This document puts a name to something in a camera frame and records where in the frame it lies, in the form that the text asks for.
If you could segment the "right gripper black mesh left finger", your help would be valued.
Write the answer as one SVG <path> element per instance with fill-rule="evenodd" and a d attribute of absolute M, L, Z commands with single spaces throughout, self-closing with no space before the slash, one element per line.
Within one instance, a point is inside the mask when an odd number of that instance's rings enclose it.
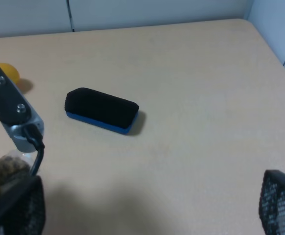
<path fill-rule="evenodd" d="M 41 235 L 46 222 L 40 176 L 29 176 L 0 194 L 0 235 Z"/>

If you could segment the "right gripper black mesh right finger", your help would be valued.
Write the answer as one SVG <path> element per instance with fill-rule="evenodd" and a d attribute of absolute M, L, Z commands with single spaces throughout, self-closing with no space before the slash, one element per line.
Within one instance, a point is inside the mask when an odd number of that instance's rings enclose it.
<path fill-rule="evenodd" d="M 259 217 L 266 235 L 285 235 L 285 173 L 279 170 L 265 171 Z"/>

